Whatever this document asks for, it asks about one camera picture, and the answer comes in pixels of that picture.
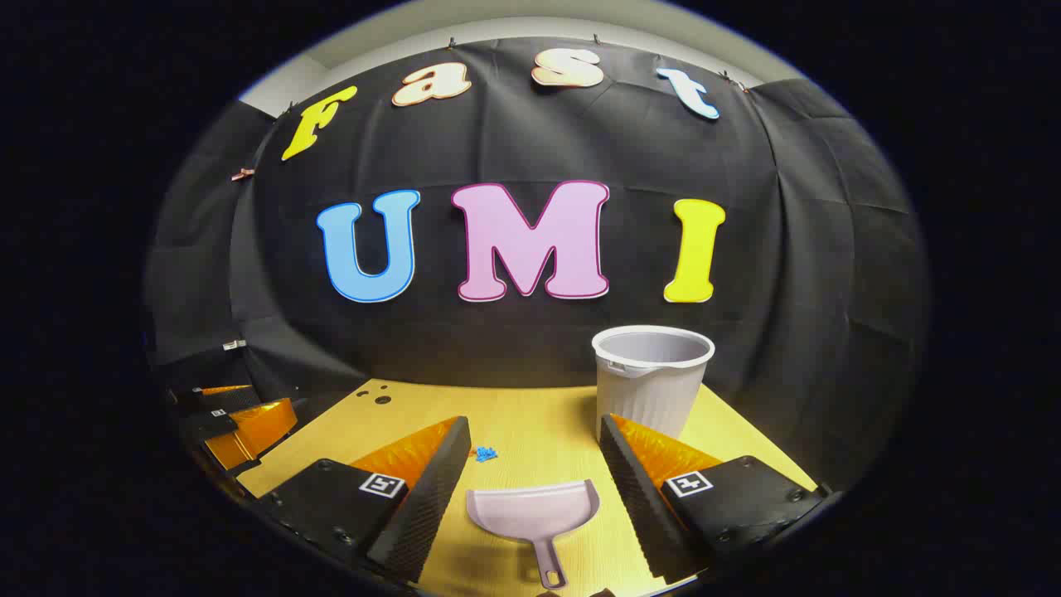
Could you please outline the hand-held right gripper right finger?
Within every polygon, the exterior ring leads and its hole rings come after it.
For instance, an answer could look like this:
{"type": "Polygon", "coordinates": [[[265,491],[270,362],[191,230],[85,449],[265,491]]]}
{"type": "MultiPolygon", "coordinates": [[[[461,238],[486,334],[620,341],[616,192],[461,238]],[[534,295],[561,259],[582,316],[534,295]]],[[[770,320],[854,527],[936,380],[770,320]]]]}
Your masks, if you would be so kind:
{"type": "Polygon", "coordinates": [[[649,570],[668,583],[732,577],[829,510],[754,456],[721,461],[614,412],[599,445],[649,570]]]}

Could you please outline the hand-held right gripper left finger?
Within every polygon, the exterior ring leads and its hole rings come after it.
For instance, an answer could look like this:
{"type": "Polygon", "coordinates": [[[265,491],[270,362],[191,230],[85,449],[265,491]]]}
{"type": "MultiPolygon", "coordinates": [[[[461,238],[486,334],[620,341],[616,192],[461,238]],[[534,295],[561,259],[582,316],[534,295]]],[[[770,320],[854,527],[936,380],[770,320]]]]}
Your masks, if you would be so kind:
{"type": "Polygon", "coordinates": [[[417,583],[470,449],[469,420],[450,417],[352,464],[318,459],[253,511],[341,566],[417,583]]]}

